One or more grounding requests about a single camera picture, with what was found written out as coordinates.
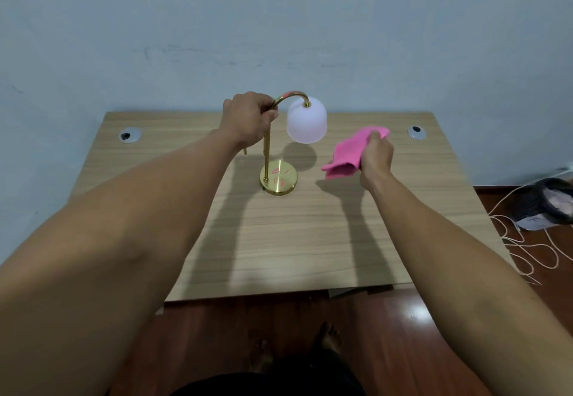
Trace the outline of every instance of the lamp base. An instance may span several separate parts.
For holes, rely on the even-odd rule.
[[[289,162],[273,160],[269,162],[269,179],[265,180],[265,167],[259,175],[262,188],[271,195],[290,194],[296,186],[298,174]]]

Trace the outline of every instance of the white lamp shade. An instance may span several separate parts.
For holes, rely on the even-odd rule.
[[[290,138],[302,144],[312,144],[326,135],[326,108],[316,98],[309,97],[311,107],[303,106],[301,97],[290,105],[286,116],[286,132]]]

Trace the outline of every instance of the wooden desk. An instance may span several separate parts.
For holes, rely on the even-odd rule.
[[[218,113],[108,113],[72,197],[195,141],[219,119]],[[282,114],[273,123],[270,152],[297,168],[296,189],[274,197],[260,188],[262,142],[248,156],[239,153],[167,300],[412,282],[358,175],[325,182],[320,170],[337,142],[367,125],[392,131],[392,171],[399,180],[515,266],[433,114],[330,114],[326,136],[312,145],[292,142]],[[412,125],[426,129],[427,138],[412,139]],[[143,131],[133,144],[118,138],[129,126]]]

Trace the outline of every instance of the gold lamp stand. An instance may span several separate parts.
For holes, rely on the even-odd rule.
[[[308,95],[302,91],[289,91],[288,93],[284,93],[277,97],[270,109],[276,109],[278,104],[284,99],[295,95],[300,95],[304,99],[303,106],[305,108],[311,107]],[[271,195],[290,194],[295,189],[298,174],[296,169],[290,165],[289,162],[285,162],[283,160],[273,160],[272,162],[269,162],[270,130],[266,132],[264,136],[263,153],[265,155],[265,166],[262,167],[261,174],[259,175],[262,188]]]

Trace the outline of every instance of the white cable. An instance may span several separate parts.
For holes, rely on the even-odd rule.
[[[557,176],[563,175],[563,174],[568,173],[568,172],[570,172],[569,169],[568,169],[567,171],[562,171],[562,172],[560,172],[559,174],[556,174],[556,175],[554,175],[554,176],[551,176],[550,178],[557,177]],[[503,202],[503,201],[504,201],[507,197],[509,197],[512,193],[514,193],[514,192],[517,191],[517,190],[520,190],[520,189],[524,188],[525,186],[529,186],[529,185],[531,185],[531,184],[533,184],[533,183],[535,183],[535,182],[537,182],[537,180],[535,180],[534,182],[530,182],[530,183],[524,184],[524,185],[522,185],[522,186],[519,186],[518,188],[515,188],[514,190],[512,190],[511,192],[509,192],[507,195],[505,195],[505,197],[503,197],[501,200],[499,200],[495,206],[493,206],[493,209],[491,209],[491,210],[488,212],[488,215],[489,215],[490,219],[492,219],[492,220],[495,219],[495,220],[498,221],[498,222],[503,226],[503,228],[505,229],[505,232],[504,232],[504,233],[502,234],[502,236],[501,236],[501,240],[503,240],[503,241],[508,241],[508,242],[509,242],[509,243],[504,242],[505,246],[517,246],[517,247],[521,248],[521,250],[522,250],[525,254],[529,255],[533,260],[535,260],[537,263],[539,263],[539,264],[540,264],[541,266],[543,266],[544,268],[547,268],[547,269],[555,269],[555,268],[557,268],[557,267],[559,266],[559,254],[558,254],[558,253],[564,255],[565,257],[567,257],[567,258],[568,258],[569,260],[571,260],[572,262],[573,262],[573,258],[569,257],[569,256],[568,256],[567,254],[565,254],[561,249],[559,249],[559,247],[558,247],[557,245],[555,245],[555,242],[553,241],[553,239],[551,238],[551,236],[549,236],[549,233],[548,233],[548,231],[547,231],[546,228],[544,228],[543,230],[545,231],[545,234],[547,235],[547,239],[549,239],[549,242],[551,243],[552,246],[551,246],[551,245],[548,245],[548,244],[546,244],[546,243],[536,243],[535,245],[525,245],[524,243],[525,243],[526,239],[524,238],[523,233],[521,233],[521,229],[519,228],[519,226],[518,226],[517,224],[515,224],[515,222],[513,221],[513,219],[511,219],[510,217],[506,217],[505,215],[492,215],[493,211],[495,211],[495,210],[498,208],[498,206],[501,204],[501,202]],[[508,236],[509,230],[508,230],[507,226],[505,225],[505,223],[501,220],[501,218],[507,218],[507,219],[509,219],[509,220],[511,221],[511,223],[512,223],[513,226],[515,227],[517,233],[518,233],[519,236],[521,237],[521,240],[513,239],[513,238],[510,238],[510,237]],[[528,251],[526,250],[526,247],[527,247],[527,248],[531,248],[531,247],[535,247],[535,246],[544,246],[544,247],[549,248],[549,249],[553,252],[553,254],[555,255],[555,265],[554,265],[554,266],[547,266],[547,265],[545,265],[544,263],[541,263],[541,262],[540,262],[539,260],[537,260],[530,252],[528,252]],[[538,280],[536,280],[534,277],[532,277],[533,273],[535,272],[535,269],[534,269],[533,264],[532,264],[531,262],[529,262],[526,258],[522,257],[521,255],[514,254],[514,253],[511,253],[511,252],[510,252],[509,254],[512,255],[512,256],[514,256],[514,257],[517,257],[517,258],[523,260],[524,262],[526,262],[526,263],[529,265],[529,268],[530,268],[531,270],[530,270],[529,272],[527,272],[527,273],[525,273],[525,272],[523,272],[523,271],[521,271],[521,270],[518,269],[520,275],[532,279],[535,283],[531,283],[531,282],[529,282],[529,281],[527,281],[527,280],[526,280],[526,282],[529,283],[529,284],[536,284],[536,285],[541,286],[541,283],[540,283]]]

